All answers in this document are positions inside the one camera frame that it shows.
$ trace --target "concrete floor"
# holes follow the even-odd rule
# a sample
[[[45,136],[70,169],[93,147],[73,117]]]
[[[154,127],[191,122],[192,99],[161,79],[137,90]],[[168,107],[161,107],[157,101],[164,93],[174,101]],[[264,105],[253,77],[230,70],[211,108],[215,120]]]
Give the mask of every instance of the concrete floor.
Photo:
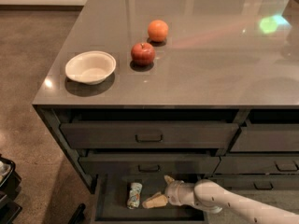
[[[93,196],[39,119],[31,103],[78,12],[0,11],[0,153],[22,178],[15,224],[67,223],[80,203],[89,222]],[[299,191],[238,191],[299,214]],[[223,210],[210,224],[245,224]]]

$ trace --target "white robotic arm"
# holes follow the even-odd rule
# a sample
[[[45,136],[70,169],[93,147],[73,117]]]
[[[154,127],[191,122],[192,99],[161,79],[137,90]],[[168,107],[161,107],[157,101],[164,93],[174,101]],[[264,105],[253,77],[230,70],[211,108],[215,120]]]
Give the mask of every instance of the white robotic arm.
[[[210,213],[228,208],[252,224],[299,224],[299,216],[294,213],[234,194],[207,179],[196,184],[168,182],[165,196],[173,205],[186,204]]]

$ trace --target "bowl rim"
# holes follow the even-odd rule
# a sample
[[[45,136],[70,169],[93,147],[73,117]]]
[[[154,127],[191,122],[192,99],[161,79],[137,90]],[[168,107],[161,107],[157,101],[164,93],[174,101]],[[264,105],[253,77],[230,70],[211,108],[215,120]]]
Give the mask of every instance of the bowl rim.
[[[70,64],[73,61],[75,61],[77,58],[83,57],[83,56],[87,56],[87,55],[90,55],[90,54],[99,54],[99,55],[105,55],[106,57],[108,57],[112,61],[112,63],[111,63],[111,71],[109,73],[106,73],[105,75],[103,75],[103,78],[101,78],[101,79],[95,78],[95,79],[90,79],[88,81],[84,81],[84,80],[82,80],[80,78],[76,78],[76,77],[71,77],[69,75],[69,71],[68,71],[69,67],[70,67]],[[64,70],[65,70],[66,76],[69,79],[74,80],[74,81],[79,82],[79,83],[91,84],[91,83],[94,83],[94,82],[97,82],[97,81],[101,81],[101,80],[104,81],[107,77],[109,77],[114,72],[115,68],[116,68],[116,60],[115,60],[115,58],[111,54],[109,54],[107,52],[104,52],[104,51],[101,51],[101,50],[92,50],[92,51],[82,52],[82,53],[74,56],[72,59],[70,59],[66,63]]]

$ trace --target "white bowl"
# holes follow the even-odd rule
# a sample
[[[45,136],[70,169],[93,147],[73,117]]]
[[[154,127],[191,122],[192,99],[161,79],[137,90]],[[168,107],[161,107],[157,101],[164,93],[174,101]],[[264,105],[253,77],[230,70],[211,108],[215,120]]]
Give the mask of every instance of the white bowl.
[[[95,85],[103,82],[115,70],[113,56],[103,51],[89,51],[72,58],[65,67],[66,76],[70,79]]]

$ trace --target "drawer front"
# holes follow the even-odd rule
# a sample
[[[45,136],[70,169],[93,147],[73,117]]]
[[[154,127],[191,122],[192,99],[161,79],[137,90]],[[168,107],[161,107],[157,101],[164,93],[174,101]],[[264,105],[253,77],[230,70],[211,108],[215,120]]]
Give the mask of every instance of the drawer front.
[[[299,174],[298,157],[221,157],[215,174]]]
[[[193,175],[179,180],[195,183]],[[142,184],[140,205],[135,210],[127,208],[129,187],[132,182]],[[91,223],[105,224],[207,224],[206,214],[188,205],[145,209],[142,203],[153,194],[164,193],[166,183],[163,175],[105,175],[99,176],[95,192],[95,207],[91,214]]]
[[[197,154],[94,154],[79,158],[86,174],[212,174],[218,157]]]
[[[217,182],[225,189],[299,189],[299,175],[215,175],[209,179]]]
[[[231,152],[299,151],[299,125],[252,124],[242,127]]]
[[[62,124],[72,148],[226,148],[236,124],[197,121],[139,121]]]

